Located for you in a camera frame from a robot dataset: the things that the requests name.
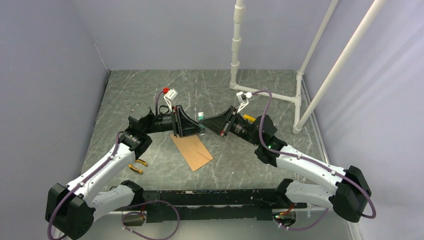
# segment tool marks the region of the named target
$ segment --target gray wall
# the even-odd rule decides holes
[[[47,193],[75,178],[107,71],[68,0],[0,3],[0,235],[47,239]]]
[[[108,69],[229,69],[235,0],[72,0]],[[240,68],[299,69],[330,0],[246,0]]]
[[[306,69],[315,95],[371,0],[342,0]],[[362,169],[365,240],[424,239],[424,1],[389,0],[316,108],[329,159]]]

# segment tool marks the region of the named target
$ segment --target marble table surface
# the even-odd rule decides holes
[[[273,93],[294,96],[296,72],[293,70],[239,70],[237,82],[242,86],[269,89]],[[198,112],[212,116],[236,104],[236,91],[231,90],[229,70],[114,70],[111,72],[82,172],[88,170],[113,146],[116,132],[128,126],[131,110],[139,106],[154,108],[154,98],[163,87],[175,88],[179,94],[174,104],[181,104],[193,119]],[[268,97],[254,96],[241,112],[253,117],[262,114]],[[303,98],[301,114],[306,109]],[[300,134],[292,132],[295,106],[273,99],[268,115],[278,128],[275,134],[303,153],[322,159],[312,121],[307,121]],[[299,174],[263,164],[254,154],[255,146],[228,134],[212,132],[199,136],[214,160],[192,171],[175,144],[170,132],[150,134],[153,143],[141,156],[149,166],[137,174],[125,168],[103,190],[131,180],[145,190],[205,190],[276,188],[284,179],[308,182]]]

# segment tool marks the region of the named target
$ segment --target white cable conduit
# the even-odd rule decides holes
[[[309,60],[311,59],[312,53],[314,52],[315,48],[317,47],[318,42],[321,39],[321,36],[323,35],[323,32],[333,15],[333,12],[336,8],[337,3],[339,0],[332,0],[330,3],[330,6],[328,7],[327,12],[325,13],[325,16],[322,20],[321,25],[319,26],[318,32],[315,35],[315,38],[313,39],[312,45],[309,48],[309,51],[306,55],[305,60],[303,61],[303,64],[300,68],[300,70],[297,72],[296,75],[296,96],[285,96],[281,94],[272,93],[272,98],[288,101],[291,103],[294,103],[294,125],[293,129],[297,125],[300,119],[301,115],[301,105],[302,105],[302,96],[301,96],[301,90],[302,90],[302,80],[303,80],[303,74],[305,71],[306,66],[308,65]],[[240,24],[242,22],[243,14],[245,12],[245,6],[243,4],[243,0],[236,0],[235,6],[234,6],[234,34],[232,38],[232,45],[231,45],[231,51],[232,51],[232,58],[231,58],[231,81],[229,82],[229,88],[237,91],[244,91],[244,92],[255,92],[258,89],[240,86],[236,82],[236,75],[237,71],[240,66],[240,62],[238,61],[238,54],[240,49],[240,44],[242,42],[242,37],[240,36]],[[268,97],[268,93],[261,92],[259,95]]]
[[[297,125],[293,127],[293,132],[295,134],[300,133],[300,131],[302,130],[302,127],[304,126],[304,124],[306,123],[306,121],[308,120],[312,112],[314,111],[315,107],[317,107],[317,104],[323,98],[324,94],[326,93],[327,89],[333,82],[334,78],[340,72],[346,60],[352,54],[352,51],[358,45],[359,41],[364,36],[365,32],[368,30],[371,23],[374,21],[377,14],[380,12],[381,8],[384,6],[385,3],[386,3],[386,0],[374,0],[371,7],[366,12],[359,26],[357,27],[352,37],[350,38],[349,42],[346,44],[346,47],[341,52],[340,56],[338,57],[334,66],[332,67],[331,71],[328,73],[326,79],[324,80],[324,83],[322,83],[321,87],[319,88],[318,92],[316,93],[315,97],[310,103],[309,107],[306,109],[302,118],[297,123]]]

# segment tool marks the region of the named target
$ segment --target small bottle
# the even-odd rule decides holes
[[[204,118],[204,113],[201,111],[201,112],[198,112],[197,113],[197,121],[200,121],[200,120],[202,120]]]

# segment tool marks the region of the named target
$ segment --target pliers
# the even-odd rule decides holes
[[[148,167],[147,162],[141,160],[141,159],[137,159],[135,160],[136,163],[141,163],[143,164],[145,167]],[[136,167],[133,166],[133,164],[128,165],[129,169],[133,170],[134,172],[138,173],[138,174],[143,174],[143,170],[138,169]]]

